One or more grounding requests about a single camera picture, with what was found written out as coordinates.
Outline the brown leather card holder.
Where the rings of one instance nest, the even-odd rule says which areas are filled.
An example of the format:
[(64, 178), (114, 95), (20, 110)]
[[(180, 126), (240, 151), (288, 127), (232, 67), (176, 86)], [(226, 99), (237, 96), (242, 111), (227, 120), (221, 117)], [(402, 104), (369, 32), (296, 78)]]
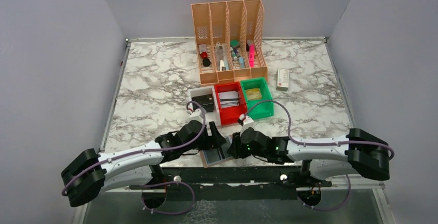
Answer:
[(226, 156), (225, 159), (219, 160), (217, 148), (210, 150), (203, 150), (201, 152), (201, 160), (204, 168), (209, 168), (215, 165), (222, 164), (224, 162), (230, 161), (233, 157), (227, 152), (232, 144), (232, 136), (226, 136), (226, 143), (223, 144), (220, 148), (223, 149), (223, 152)]

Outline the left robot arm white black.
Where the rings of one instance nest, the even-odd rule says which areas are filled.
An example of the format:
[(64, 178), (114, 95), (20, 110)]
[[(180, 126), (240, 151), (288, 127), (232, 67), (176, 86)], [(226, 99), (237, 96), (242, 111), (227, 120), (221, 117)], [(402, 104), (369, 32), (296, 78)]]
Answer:
[(179, 159), (189, 150), (220, 148), (229, 140), (214, 122), (190, 121), (180, 130), (158, 136), (145, 145), (114, 153), (83, 151), (62, 172), (62, 196), (71, 207), (84, 205), (100, 193), (125, 186), (160, 186), (166, 176), (160, 165)]

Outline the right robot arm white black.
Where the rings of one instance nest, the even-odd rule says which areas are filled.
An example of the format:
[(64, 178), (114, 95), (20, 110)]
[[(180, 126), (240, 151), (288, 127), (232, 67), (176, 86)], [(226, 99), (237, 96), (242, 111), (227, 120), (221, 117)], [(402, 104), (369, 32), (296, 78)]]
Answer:
[(227, 152), (235, 159), (258, 156), (279, 165), (302, 162), (306, 167), (298, 172), (298, 180), (304, 186), (349, 174), (387, 181), (394, 157), (387, 142), (357, 128), (335, 138), (291, 139), (269, 137), (250, 127), (234, 133)]

